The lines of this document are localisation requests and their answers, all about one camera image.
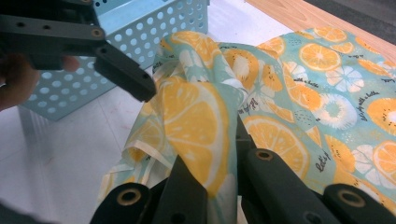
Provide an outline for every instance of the cloth fold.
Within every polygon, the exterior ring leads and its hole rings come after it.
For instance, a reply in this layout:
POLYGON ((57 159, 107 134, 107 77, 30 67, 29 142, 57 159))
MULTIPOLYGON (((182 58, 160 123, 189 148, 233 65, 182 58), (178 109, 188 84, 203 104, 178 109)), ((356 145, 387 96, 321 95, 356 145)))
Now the cloth fold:
POLYGON ((257 47, 168 35, 144 104, 99 201, 117 185, 166 178, 177 155, 209 195, 208 223, 236 221, 236 118, 312 190, 363 189, 396 214, 396 64, 364 40, 323 27, 257 47))

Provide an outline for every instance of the perforated basket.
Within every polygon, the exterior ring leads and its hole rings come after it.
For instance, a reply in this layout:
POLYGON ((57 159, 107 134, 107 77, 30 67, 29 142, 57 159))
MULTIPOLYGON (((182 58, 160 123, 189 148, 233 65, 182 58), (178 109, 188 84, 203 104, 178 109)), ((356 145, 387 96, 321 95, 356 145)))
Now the perforated basket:
MULTIPOLYGON (((209 0, 96 0, 95 11, 107 41, 146 69, 163 36, 182 30, 207 33, 208 4, 209 0)), ((75 73, 43 71, 23 106, 57 120, 115 87, 94 71, 94 58, 78 60, 75 73)))

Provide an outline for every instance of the wooden surface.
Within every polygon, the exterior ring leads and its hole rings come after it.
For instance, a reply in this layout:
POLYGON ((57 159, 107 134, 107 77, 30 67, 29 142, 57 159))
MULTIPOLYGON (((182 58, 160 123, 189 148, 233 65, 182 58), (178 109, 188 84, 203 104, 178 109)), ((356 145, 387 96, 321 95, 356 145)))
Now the wooden surface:
POLYGON ((314 7, 304 0, 247 0, 247 2, 293 31, 329 25, 349 31, 364 39, 381 52, 386 59, 396 62, 396 46, 314 7))

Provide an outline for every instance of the human hand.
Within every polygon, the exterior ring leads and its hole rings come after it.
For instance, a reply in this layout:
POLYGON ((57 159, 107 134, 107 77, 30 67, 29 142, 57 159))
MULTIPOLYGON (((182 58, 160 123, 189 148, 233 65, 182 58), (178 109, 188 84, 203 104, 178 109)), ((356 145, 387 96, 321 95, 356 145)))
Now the human hand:
MULTIPOLYGON (((74 72, 79 63, 74 57, 63 57, 64 70, 74 72)), ((39 80, 39 72, 32 68, 25 55, 8 54, 0 61, 0 111, 29 99, 39 80)))

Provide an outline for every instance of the fruit print fabric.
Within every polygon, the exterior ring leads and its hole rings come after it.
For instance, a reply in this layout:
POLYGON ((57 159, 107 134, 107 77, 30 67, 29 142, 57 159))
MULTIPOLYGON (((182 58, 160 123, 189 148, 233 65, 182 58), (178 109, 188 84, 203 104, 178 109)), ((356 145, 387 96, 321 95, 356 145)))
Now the fruit print fabric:
POLYGON ((99 201, 119 184, 165 178, 178 154, 209 192, 208 223, 235 222, 239 114, 256 145, 312 190, 346 183, 396 214, 396 64, 364 40, 323 27, 257 47, 195 32, 160 46, 158 94, 143 105, 99 201))

